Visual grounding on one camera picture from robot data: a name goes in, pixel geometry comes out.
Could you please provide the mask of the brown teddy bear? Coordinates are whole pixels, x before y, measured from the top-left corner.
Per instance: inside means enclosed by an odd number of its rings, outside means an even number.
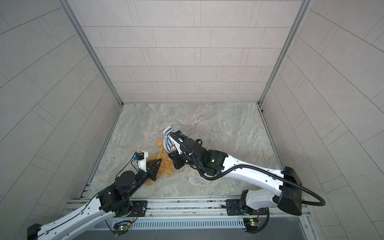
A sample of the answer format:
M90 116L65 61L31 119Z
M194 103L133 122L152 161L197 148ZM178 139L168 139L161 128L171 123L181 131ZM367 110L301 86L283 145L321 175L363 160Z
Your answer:
M165 151L163 140L156 140L155 145L156 145L156 147L158 147L160 149L159 153L152 155L152 156L149 156L146 161L148 163L148 162L151 162L151 161L154 161L157 159L161 159L162 162L161 162L159 171L157 173L157 180L156 181L147 180L145 182L146 186L153 185L160 178L170 177L175 170L172 159L169 157L168 153Z

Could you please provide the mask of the blue white striped sweater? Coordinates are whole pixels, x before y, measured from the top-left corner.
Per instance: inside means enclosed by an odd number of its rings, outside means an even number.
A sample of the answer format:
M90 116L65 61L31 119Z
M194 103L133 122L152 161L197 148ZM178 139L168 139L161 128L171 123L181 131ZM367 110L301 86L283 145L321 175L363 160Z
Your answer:
M182 154L182 151L180 149L180 144L178 144L170 135L170 133L176 133L177 135L182 136L181 131L175 131L171 126L168 126L164 131L163 131L165 137L163 140L163 145L164 149L167 152L167 154L173 153L173 152L178 152L179 155Z

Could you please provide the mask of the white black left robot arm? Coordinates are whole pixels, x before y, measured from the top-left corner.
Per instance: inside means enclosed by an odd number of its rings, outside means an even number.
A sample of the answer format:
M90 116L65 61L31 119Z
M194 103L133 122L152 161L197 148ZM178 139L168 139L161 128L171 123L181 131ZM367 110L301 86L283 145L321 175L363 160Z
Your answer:
M130 214L133 203L130 197L147 181L155 181L162 160L146 163L146 171L125 171L115 178L115 182L97 193L88 203L74 212L27 229L28 240L72 240L91 227L112 217Z

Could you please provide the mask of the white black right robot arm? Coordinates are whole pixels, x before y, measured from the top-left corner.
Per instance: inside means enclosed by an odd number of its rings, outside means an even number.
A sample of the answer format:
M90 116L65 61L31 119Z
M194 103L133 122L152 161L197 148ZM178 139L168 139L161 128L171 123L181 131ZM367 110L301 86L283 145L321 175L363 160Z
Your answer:
M205 180L227 177L260 187L259 191L242 192L240 205L245 214L272 207L294 216L302 214L301 191L296 189L297 183L280 170L247 164L224 152L206 150L199 142L180 136L168 136L165 147L176 167L190 165Z

